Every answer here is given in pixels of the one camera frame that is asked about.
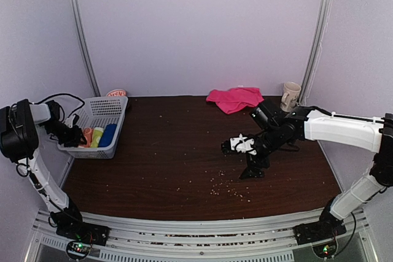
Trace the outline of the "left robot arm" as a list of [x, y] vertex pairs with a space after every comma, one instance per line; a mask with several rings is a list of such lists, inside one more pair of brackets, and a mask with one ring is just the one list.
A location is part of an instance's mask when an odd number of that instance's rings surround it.
[[77, 206], [54, 181], [39, 150], [38, 127], [55, 136], [60, 144], [84, 141], [82, 131], [61, 121], [62, 107], [48, 102], [23, 99], [1, 108], [1, 153], [15, 164], [17, 174], [27, 178], [50, 212], [51, 226], [65, 229], [75, 240], [88, 235]]

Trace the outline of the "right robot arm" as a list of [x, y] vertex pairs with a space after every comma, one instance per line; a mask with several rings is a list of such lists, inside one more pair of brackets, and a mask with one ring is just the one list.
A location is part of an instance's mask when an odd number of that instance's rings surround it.
[[358, 176], [324, 207], [314, 229], [320, 238], [328, 238], [354, 210], [392, 186], [391, 113], [363, 117], [318, 106], [296, 106], [285, 113], [263, 101], [250, 116], [261, 132], [229, 140], [230, 151], [247, 156], [241, 178], [263, 177], [270, 155], [298, 141], [317, 142], [335, 176]]

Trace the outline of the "pink towel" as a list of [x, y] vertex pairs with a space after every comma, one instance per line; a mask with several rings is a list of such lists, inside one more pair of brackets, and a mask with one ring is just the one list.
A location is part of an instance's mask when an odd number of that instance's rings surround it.
[[226, 91], [212, 90], [206, 102], [214, 103], [223, 113], [230, 115], [246, 107], [257, 107], [264, 101], [260, 89], [255, 87], [236, 87]]

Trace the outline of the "orange bunny towel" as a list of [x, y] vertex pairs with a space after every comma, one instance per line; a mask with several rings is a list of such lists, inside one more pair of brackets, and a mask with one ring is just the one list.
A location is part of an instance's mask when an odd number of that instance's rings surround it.
[[93, 128], [83, 129], [84, 141], [78, 145], [79, 148], [90, 148], [93, 139]]

